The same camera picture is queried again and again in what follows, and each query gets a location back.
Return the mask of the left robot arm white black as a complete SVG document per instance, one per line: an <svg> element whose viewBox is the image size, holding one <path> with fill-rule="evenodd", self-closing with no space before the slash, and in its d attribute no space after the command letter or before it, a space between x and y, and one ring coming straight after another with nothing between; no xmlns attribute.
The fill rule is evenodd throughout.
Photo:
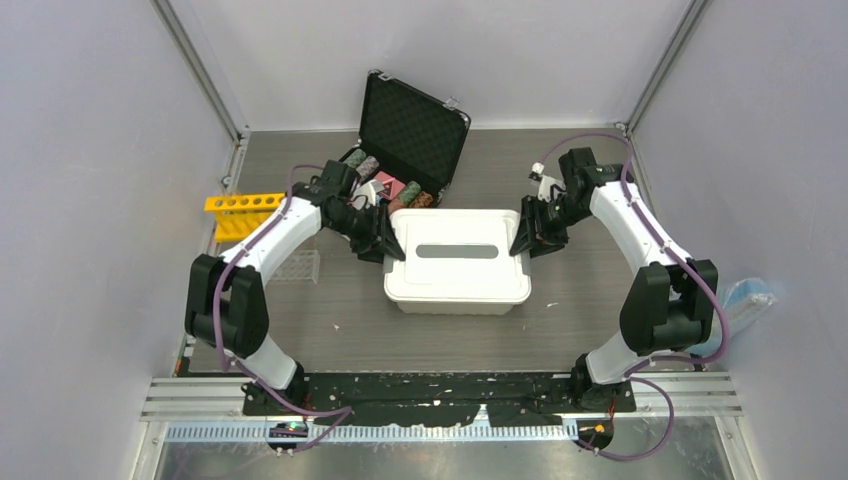
<svg viewBox="0 0 848 480"><path fill-rule="evenodd" d="M387 207L351 204L355 169L329 160L319 171L308 182L293 182L281 205L245 240L220 256L198 256L189 273L186 333L269 387L268 400L284 414L305 405L307 389L302 365L269 332L266 286L272 274L323 229L345 236L360 260L406 258Z"/></svg>

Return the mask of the white bin lid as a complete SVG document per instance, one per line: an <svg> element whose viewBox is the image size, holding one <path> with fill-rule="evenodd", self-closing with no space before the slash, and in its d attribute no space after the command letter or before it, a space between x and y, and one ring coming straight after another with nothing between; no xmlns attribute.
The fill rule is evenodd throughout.
<svg viewBox="0 0 848 480"><path fill-rule="evenodd" d="M391 224L406 258L493 258L510 255L519 218L505 209L406 208L391 215Z"/></svg>

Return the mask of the yellow test tube rack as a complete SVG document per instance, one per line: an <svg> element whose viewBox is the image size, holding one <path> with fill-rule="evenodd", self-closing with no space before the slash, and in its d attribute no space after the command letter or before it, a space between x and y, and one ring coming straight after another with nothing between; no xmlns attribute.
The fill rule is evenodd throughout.
<svg viewBox="0 0 848 480"><path fill-rule="evenodd" d="M215 242L244 240L272 215L284 198L284 193L208 197L204 212L215 218Z"/></svg>

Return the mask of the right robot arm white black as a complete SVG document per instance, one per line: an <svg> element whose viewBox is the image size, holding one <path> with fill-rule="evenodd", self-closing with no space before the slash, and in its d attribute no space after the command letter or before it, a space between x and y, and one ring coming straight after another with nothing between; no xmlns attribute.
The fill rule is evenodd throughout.
<svg viewBox="0 0 848 480"><path fill-rule="evenodd" d="M581 355L567 391L584 410L596 410L619 393L628 377L652 360L670 359L705 343L713 328L718 270L669 238L644 206L627 165L597 163L588 147L558 160L560 178L532 165L534 195L521 201L510 255L536 258L563 249L568 229L595 218L611 234L633 280L618 317L617 332Z"/></svg>

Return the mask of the clear plastic well plate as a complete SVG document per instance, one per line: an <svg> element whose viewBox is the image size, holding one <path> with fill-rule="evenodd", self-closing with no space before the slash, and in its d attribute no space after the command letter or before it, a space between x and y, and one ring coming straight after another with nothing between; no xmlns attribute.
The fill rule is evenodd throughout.
<svg viewBox="0 0 848 480"><path fill-rule="evenodd" d="M293 252L271 275L270 283L317 284L320 272L320 253L318 250L299 250Z"/></svg>

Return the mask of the beige plastic bin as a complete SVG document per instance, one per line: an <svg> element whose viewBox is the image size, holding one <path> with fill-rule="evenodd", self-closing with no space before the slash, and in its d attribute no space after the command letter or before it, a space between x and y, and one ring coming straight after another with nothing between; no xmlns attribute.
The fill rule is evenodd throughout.
<svg viewBox="0 0 848 480"><path fill-rule="evenodd" d="M387 258L383 289L406 314L504 315L532 293L530 258Z"/></svg>

